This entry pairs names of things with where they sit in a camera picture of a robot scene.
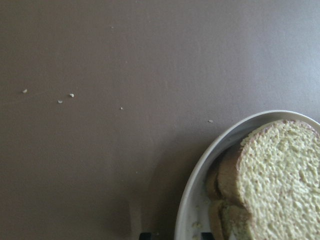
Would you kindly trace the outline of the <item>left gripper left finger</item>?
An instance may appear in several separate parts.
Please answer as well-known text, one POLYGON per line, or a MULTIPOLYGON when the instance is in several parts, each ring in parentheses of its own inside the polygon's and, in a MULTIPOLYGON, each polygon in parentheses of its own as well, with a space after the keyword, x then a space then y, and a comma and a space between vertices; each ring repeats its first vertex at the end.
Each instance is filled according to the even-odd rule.
POLYGON ((152 239, 152 233, 151 232, 142 232, 139 235, 139 240, 151 240, 152 239))

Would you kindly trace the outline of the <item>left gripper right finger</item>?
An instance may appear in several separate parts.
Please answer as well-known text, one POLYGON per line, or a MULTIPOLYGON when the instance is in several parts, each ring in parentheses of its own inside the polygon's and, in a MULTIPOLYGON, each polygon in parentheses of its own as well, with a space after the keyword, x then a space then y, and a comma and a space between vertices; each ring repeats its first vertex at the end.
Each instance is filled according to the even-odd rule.
POLYGON ((202 232, 200 234, 201 240, 213 240, 213 234, 211 232, 202 232))

